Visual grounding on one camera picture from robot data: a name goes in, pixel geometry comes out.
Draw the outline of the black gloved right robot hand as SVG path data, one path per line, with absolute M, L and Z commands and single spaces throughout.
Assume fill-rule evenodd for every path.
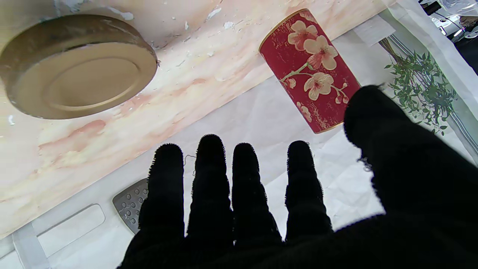
M 298 140 L 288 148 L 283 241 L 253 147 L 236 145 L 229 186 L 223 143 L 208 134 L 196 152 L 188 227 L 183 154 L 164 144 L 119 268 L 477 268 L 477 167 L 413 123 L 377 85 L 352 96 L 344 131 L 372 171 L 385 213 L 333 231 L 309 145 Z

